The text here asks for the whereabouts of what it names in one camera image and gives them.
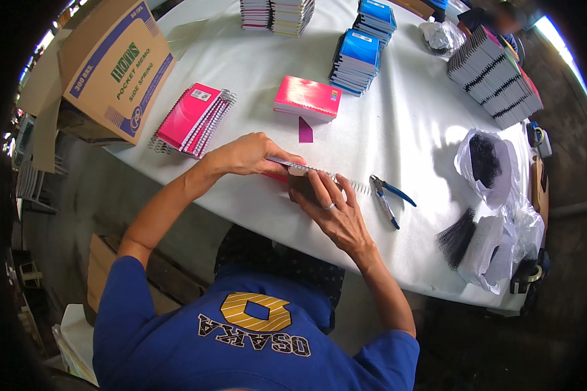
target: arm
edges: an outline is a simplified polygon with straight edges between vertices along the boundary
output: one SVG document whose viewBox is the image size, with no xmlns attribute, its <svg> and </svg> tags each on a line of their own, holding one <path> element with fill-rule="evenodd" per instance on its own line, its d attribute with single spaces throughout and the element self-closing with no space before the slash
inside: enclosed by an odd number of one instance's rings
<svg viewBox="0 0 587 391">
<path fill-rule="evenodd" d="M 465 23 L 463 22 L 459 22 L 459 24 L 457 25 L 457 27 L 463 32 L 465 33 L 465 36 L 469 37 L 470 35 L 472 35 L 472 32 L 467 28 L 467 26 L 465 25 Z"/>
<path fill-rule="evenodd" d="M 339 174 L 336 176 L 344 188 L 346 200 L 326 173 L 309 171 L 308 176 L 320 204 L 328 207 L 335 203 L 336 207 L 330 210 L 318 208 L 300 193 L 292 190 L 294 199 L 336 246 L 344 250 L 359 267 L 367 287 L 372 292 L 385 328 L 401 330 L 415 337 L 415 322 L 411 309 L 367 232 L 350 182 Z"/>
<path fill-rule="evenodd" d="M 250 175 L 281 173 L 285 169 L 266 160 L 268 156 L 306 164 L 298 155 L 280 149 L 265 133 L 251 133 L 207 153 L 188 172 L 161 189 L 137 215 L 122 238 L 118 257 L 130 255 L 144 268 L 150 253 L 170 229 L 180 213 L 205 194 L 227 173 Z"/>
</svg>

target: blue t-shirt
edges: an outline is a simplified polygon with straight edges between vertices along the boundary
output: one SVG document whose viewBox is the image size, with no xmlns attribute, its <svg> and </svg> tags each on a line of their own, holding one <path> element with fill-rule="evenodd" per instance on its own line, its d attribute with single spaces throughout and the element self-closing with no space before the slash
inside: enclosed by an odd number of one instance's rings
<svg viewBox="0 0 587 391">
<path fill-rule="evenodd" d="M 320 291 L 223 267 L 208 292 L 155 315 L 141 263 L 111 267 L 94 327 L 103 390 L 412 390 L 417 340 L 393 330 L 354 357 L 321 331 Z"/>
<path fill-rule="evenodd" d="M 517 42 L 513 34 L 499 34 L 495 26 L 495 15 L 492 11 L 487 11 L 484 8 L 472 8 L 467 12 L 463 12 L 458 16 L 459 20 L 463 22 L 471 32 L 474 32 L 478 26 L 483 25 L 491 34 L 504 38 L 514 51 L 518 51 Z"/>
</svg>

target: cardboard box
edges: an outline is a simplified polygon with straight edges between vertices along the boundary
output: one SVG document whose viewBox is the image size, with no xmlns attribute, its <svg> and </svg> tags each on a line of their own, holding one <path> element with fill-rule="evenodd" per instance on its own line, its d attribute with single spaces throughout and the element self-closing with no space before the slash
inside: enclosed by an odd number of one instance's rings
<svg viewBox="0 0 587 391">
<path fill-rule="evenodd" d="M 174 63 L 144 1 L 104 0 L 73 31 L 60 30 L 17 104 L 37 117 L 34 166 L 54 172 L 57 129 L 94 145 L 137 144 Z"/>
<path fill-rule="evenodd" d="M 423 20 L 427 21 L 435 10 L 423 4 L 419 0 L 389 0 L 393 4 L 397 4 L 407 11 L 419 16 Z"/>
<path fill-rule="evenodd" d="M 115 252 L 96 235 L 92 236 L 90 244 L 90 264 L 87 274 L 87 304 L 98 313 L 100 298 L 107 283 L 111 264 L 116 260 Z M 149 284 L 150 295 L 155 307 L 155 313 L 161 315 L 179 309 L 180 305 L 161 293 L 152 284 Z"/>
</svg>

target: right hand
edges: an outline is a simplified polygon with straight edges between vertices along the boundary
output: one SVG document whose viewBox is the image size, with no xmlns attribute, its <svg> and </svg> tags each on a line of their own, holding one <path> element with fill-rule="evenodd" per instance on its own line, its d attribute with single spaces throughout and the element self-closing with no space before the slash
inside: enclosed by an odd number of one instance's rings
<svg viewBox="0 0 587 391">
<path fill-rule="evenodd" d="M 318 208 L 299 192 L 292 189 L 292 196 L 304 212 L 309 215 L 336 244 L 356 262 L 376 244 L 370 237 L 361 215 L 357 197 L 350 182 L 337 174 L 336 180 L 342 185 L 347 200 L 327 173 L 309 171 L 308 178 L 315 195 L 323 208 Z M 335 207 L 327 210 L 332 203 Z"/>
</svg>

